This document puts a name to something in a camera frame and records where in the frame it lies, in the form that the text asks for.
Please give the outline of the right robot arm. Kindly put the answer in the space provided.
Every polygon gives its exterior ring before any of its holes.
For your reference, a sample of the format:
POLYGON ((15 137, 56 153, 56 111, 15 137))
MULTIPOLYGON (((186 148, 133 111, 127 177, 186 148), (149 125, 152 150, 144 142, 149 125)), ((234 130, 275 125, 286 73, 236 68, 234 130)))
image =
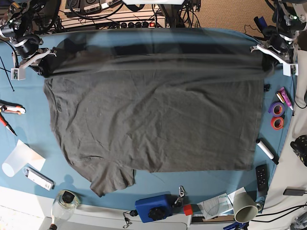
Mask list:
POLYGON ((46 0, 13 2, 1 20, 0 35, 9 39, 6 44, 12 49, 13 79, 23 80, 27 67, 43 77, 48 77, 50 74, 47 56, 55 53, 49 48, 41 48, 43 40, 33 31, 34 16, 45 7, 46 3, 46 0))

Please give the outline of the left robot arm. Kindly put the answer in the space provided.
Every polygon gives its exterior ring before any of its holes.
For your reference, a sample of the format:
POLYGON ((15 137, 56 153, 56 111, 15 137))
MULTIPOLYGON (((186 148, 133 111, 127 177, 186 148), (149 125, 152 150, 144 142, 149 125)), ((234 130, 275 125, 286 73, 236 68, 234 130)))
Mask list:
POLYGON ((305 0, 267 0, 273 10, 274 26, 262 29, 265 41, 259 50, 275 58, 283 66, 283 75, 298 75, 298 37, 307 30, 305 0))

